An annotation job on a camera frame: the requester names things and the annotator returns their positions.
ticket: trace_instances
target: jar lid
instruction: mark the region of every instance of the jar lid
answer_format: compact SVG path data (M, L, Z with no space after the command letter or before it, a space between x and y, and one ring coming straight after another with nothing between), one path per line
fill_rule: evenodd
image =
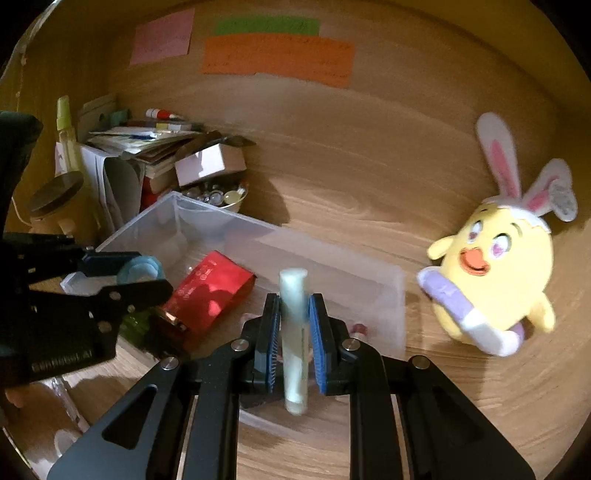
M37 190L29 202L31 217L39 218L57 210L70 200L84 185L79 171L64 173Z

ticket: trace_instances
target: tube cap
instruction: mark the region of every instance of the tube cap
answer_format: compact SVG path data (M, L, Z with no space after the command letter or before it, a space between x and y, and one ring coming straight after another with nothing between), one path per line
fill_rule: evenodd
M71 126L70 97L66 95L57 99L57 131L70 128Z

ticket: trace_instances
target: plush toy eye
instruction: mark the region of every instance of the plush toy eye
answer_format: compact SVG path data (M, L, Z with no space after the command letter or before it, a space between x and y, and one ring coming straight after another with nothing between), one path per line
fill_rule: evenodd
M506 233L497 235L492 239L491 255L494 258L500 258L511 250L511 237Z
M470 233L468 234L468 243L471 244L474 240L476 240L476 237L480 232L482 232L482 222L478 220L474 225L472 225L472 228L470 228Z

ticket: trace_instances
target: yellow chick plush toy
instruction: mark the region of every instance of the yellow chick plush toy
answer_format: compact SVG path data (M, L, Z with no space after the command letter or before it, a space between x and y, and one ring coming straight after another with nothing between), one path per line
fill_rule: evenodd
M507 356L524 340L524 317L544 332L554 329L554 310L544 294L552 272L552 238L540 216L554 210L571 221L577 203L564 160L551 160L522 197L504 121L485 113L476 132L500 194L484 200L456 235L429 247L428 257L443 262L421 270L417 280L453 339Z

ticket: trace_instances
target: clear plastic container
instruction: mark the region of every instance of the clear plastic container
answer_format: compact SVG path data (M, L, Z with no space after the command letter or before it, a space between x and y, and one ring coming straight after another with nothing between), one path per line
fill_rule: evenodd
M322 293L329 315L349 328L363 323L368 328L367 342L381 354L404 357L404 281L396 265L219 210L177 192L166 195L98 248L137 250L158 258L175 287L214 249L254 272L256 284L246 301L212 327L196 356L205 356L239 336L242 315L260 314L267 293L278 291L280 270L302 267L309 271L312 291ZM68 293L92 294L114 283L114 277L95 279L75 273L62 286ZM292 416L282 401L276 401L241 411L240 420L280 437L349 451L348 397L324 397L315 385L310 384L308 412L301 417Z

